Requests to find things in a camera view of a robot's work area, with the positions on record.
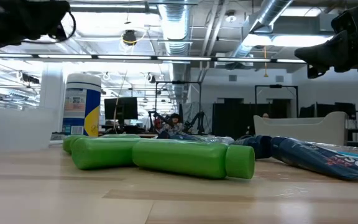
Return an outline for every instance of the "wooden table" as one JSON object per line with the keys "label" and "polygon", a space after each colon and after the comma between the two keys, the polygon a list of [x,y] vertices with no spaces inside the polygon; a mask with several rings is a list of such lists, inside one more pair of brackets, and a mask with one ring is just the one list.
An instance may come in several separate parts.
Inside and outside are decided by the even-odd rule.
{"label": "wooden table", "polygon": [[273,159],[252,180],[81,171],[59,146],[0,154],[1,223],[358,223],[358,182]]}

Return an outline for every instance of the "yellow label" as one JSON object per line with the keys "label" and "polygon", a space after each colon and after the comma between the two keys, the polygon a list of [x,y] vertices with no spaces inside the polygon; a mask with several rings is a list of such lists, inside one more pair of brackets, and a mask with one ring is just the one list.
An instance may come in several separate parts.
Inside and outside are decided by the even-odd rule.
{"label": "yellow label", "polygon": [[89,136],[99,136],[100,106],[96,107],[85,117],[84,128]]}

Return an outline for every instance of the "disinfecting wipes container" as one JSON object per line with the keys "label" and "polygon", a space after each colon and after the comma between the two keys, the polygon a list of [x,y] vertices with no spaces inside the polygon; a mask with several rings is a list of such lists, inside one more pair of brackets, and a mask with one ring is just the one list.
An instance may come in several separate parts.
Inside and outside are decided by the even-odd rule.
{"label": "disinfecting wipes container", "polygon": [[67,77],[63,132],[98,136],[101,79],[82,73]]}

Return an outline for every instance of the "green cylinder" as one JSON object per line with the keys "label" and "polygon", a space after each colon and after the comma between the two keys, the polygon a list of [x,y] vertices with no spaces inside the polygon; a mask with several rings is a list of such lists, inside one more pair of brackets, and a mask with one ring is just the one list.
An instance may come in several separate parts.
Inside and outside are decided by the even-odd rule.
{"label": "green cylinder", "polygon": [[133,166],[132,148],[140,139],[77,139],[71,147],[71,157],[82,170],[116,166]]}
{"label": "green cylinder", "polygon": [[99,138],[140,138],[137,134],[105,134]]}
{"label": "green cylinder", "polygon": [[210,179],[251,179],[255,165],[252,147],[170,140],[138,142],[132,160],[139,167]]}
{"label": "green cylinder", "polygon": [[63,150],[69,154],[71,154],[71,146],[73,145],[73,143],[80,138],[89,138],[89,136],[85,136],[85,135],[71,135],[68,136],[67,138],[65,138],[63,140]]}

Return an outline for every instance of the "white container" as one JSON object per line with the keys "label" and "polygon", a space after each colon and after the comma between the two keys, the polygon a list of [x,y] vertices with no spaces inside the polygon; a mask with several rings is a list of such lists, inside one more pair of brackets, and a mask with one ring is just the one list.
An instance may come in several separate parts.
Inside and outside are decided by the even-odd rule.
{"label": "white container", "polygon": [[0,102],[0,152],[48,148],[55,112]]}
{"label": "white container", "polygon": [[98,136],[101,79],[74,73],[67,77],[63,132]]}

